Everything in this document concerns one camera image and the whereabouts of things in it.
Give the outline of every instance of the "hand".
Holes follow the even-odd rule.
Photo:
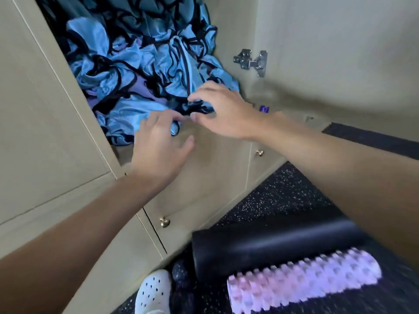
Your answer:
[[[182,147],[176,147],[170,134],[173,120],[184,121],[184,117],[173,110],[151,112],[142,120],[135,134],[132,174],[147,186],[160,192],[180,173],[194,148],[194,137],[190,136]]]
[[[238,91],[231,91],[224,85],[208,81],[188,97],[189,101],[209,102],[216,116],[191,113],[192,121],[214,133],[233,138],[253,138],[265,114],[246,103]]]

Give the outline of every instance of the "person's left hand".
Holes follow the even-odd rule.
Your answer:
[[[194,148],[193,136],[188,137],[182,147],[175,146],[170,134],[173,120],[184,121],[185,118],[170,109],[151,112],[135,133],[131,174],[156,192],[176,178]]]

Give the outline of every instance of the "black foam roller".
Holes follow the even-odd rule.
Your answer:
[[[211,281],[347,249],[366,238],[341,211],[325,208],[194,232],[192,253],[198,280]]]

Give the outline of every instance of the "foam roller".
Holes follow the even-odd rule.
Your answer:
[[[381,278],[377,261],[356,248],[347,253],[337,251],[313,260],[288,262],[245,275],[238,273],[227,280],[228,295],[234,314],[268,311],[271,307],[287,306],[310,298],[359,289],[376,284]]]
[[[340,210],[328,207],[194,232],[192,254],[198,280],[211,281],[346,250],[366,238]]]

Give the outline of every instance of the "metal knob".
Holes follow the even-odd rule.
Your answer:
[[[163,228],[167,228],[170,225],[170,219],[166,219],[165,217],[160,218],[160,226]]]

